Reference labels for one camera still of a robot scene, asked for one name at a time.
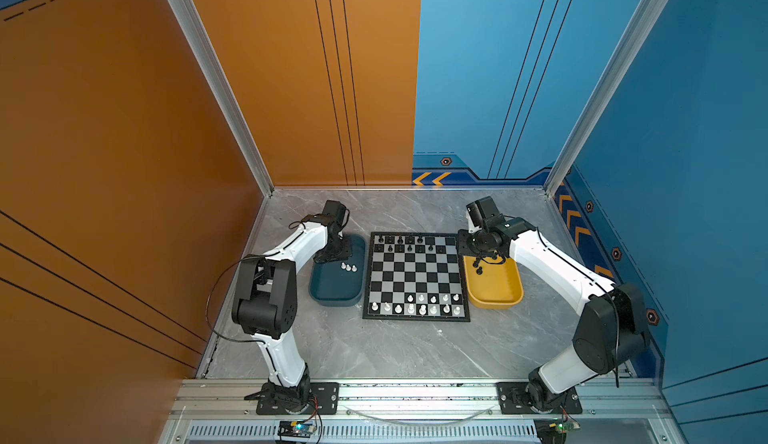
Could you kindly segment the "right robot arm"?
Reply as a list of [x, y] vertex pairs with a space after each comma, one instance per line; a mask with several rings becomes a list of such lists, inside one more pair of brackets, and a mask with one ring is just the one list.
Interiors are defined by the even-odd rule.
[[579, 320], [571, 344], [531, 371], [527, 405], [539, 413], [562, 408], [575, 386], [616, 371], [643, 353], [651, 335], [643, 293], [618, 285], [574, 260], [520, 217], [505, 216], [491, 197], [466, 206], [467, 229], [458, 231], [458, 251], [475, 260], [511, 260], [557, 291]]

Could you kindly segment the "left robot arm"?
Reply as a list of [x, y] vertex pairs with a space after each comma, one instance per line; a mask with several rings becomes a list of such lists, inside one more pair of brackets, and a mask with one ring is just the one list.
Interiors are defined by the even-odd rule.
[[259, 346], [269, 375], [254, 397], [290, 413], [310, 403], [309, 368], [292, 331], [298, 311], [297, 274], [308, 262], [344, 262], [352, 255], [343, 235], [349, 211], [328, 200], [321, 213], [307, 215], [294, 233], [264, 255], [239, 263], [232, 321]]

